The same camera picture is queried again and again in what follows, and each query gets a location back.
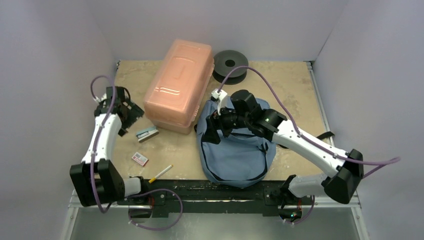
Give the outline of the small red white box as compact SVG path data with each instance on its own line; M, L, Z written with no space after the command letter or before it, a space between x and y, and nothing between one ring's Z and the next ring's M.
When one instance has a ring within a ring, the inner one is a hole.
M144 155L142 155L139 152L135 152L133 154L133 156L131 157L132 160L134 160L136 163L140 164L141 166L145 166L147 164L147 162L149 161L149 159L147 157L145 157Z

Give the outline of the blue backpack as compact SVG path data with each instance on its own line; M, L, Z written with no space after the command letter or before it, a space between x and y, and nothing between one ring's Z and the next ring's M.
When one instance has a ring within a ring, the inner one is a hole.
M254 185L266 176L276 161L278 146L271 140L254 135L247 128L234 129L228 137L219 131L219 144L202 141L206 117L217 107L217 103L207 100L197 122L196 141L203 172L213 183L237 188ZM325 142L314 137L314 144L310 144L298 137L289 120L281 123L274 137L278 144L312 162L329 177L333 177L337 168L343 165L343 161L326 152L330 146Z

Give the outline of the yellow white pencil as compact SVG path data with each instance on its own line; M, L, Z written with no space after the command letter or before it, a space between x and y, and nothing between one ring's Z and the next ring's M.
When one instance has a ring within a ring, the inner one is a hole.
M151 184L154 181L156 181L157 179L159 179L161 176L163 176L165 173L167 173L170 169L172 169L174 167L173 164L167 166L165 169L163 169L161 172L159 172L156 176L154 176L153 178L151 178L148 183Z

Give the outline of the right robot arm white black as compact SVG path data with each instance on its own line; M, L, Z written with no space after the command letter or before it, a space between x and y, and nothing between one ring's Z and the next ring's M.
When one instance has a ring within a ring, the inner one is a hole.
M308 195L326 195L340 204L351 201L364 178L363 155L331 146L297 127L290 114L264 109L246 89L228 95L221 89L211 93L217 109L206 117L202 140L219 144L233 130L248 129L254 136L282 145L322 170L320 175L291 176L280 196L288 204Z

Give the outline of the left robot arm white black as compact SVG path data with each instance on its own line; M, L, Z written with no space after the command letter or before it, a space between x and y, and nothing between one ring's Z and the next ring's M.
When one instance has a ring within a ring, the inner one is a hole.
M112 163L117 137L142 116L144 111L131 101L127 88L107 87L105 97L94 111L95 129L80 164L70 167L70 177L82 206L110 204L130 197L138 205L146 203L149 191L140 176L124 179Z

